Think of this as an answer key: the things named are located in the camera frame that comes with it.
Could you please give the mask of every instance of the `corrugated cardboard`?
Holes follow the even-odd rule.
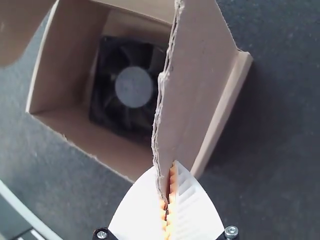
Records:
[[[158,190],[178,160],[204,170],[251,65],[214,0],[0,0],[0,65],[18,59],[50,10],[26,111],[110,169],[135,181],[154,164]],[[102,34],[168,45],[158,78],[152,148],[88,118]]]

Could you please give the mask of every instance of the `fan hub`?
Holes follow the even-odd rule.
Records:
[[[153,80],[146,70],[130,66],[120,72],[115,80],[115,93],[118,99],[129,108],[139,108],[152,97]]]

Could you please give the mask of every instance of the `black bracket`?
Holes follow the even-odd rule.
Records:
[[[240,240],[236,226],[227,226],[216,240]]]
[[[236,229],[236,234],[230,235],[230,229]],[[93,232],[92,240],[120,240],[106,227],[99,227]],[[240,240],[238,228],[227,226],[216,240]]]
[[[99,227],[93,232],[92,240],[118,240],[106,227]]]

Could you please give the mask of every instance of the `fan blade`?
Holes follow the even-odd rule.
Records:
[[[103,101],[103,108],[106,109],[110,106],[112,100],[114,100],[116,95],[114,93],[105,96],[104,101]]]
[[[131,66],[148,69],[153,53],[153,46],[148,43],[128,43],[120,47],[129,59]]]
[[[152,58],[148,67],[148,72],[158,79],[159,73],[164,70],[166,61],[166,52],[159,47],[152,50]]]
[[[124,108],[123,124],[126,129],[128,129],[128,130],[132,129],[132,124],[131,124],[131,119],[130,119],[130,109],[128,107]]]
[[[101,54],[100,58],[100,75],[110,77],[115,80],[117,75],[125,68],[129,67],[130,60],[127,55],[119,48],[114,49],[109,54]]]

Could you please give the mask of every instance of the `white 3d-printed part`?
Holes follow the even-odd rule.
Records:
[[[215,240],[225,228],[209,196],[178,161],[175,218],[170,240]],[[116,210],[109,230],[119,240],[164,240],[156,169],[150,168],[129,189]]]
[[[156,175],[147,170],[122,199],[108,227],[119,240],[164,240]]]
[[[175,194],[171,240],[215,240],[225,228],[200,183],[178,161],[174,162],[178,187]]]

